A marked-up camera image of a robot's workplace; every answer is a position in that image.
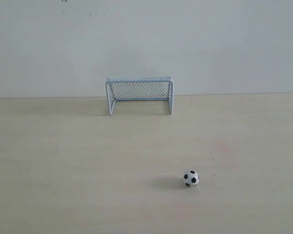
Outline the white miniature soccer goal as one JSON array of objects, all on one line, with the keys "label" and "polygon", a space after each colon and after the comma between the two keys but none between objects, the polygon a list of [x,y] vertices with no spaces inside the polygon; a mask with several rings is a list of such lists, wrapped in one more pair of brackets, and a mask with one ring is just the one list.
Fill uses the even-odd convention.
[{"label": "white miniature soccer goal", "polygon": [[173,114],[174,82],[170,76],[108,78],[105,91],[110,115],[119,101],[167,101],[169,113]]}]

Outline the black and white soccer ball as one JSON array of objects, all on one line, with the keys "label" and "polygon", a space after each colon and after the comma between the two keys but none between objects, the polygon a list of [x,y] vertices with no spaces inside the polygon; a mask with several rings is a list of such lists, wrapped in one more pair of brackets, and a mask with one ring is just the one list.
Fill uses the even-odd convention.
[{"label": "black and white soccer ball", "polygon": [[183,175],[183,183],[185,186],[192,188],[199,184],[199,175],[195,170],[187,170]]}]

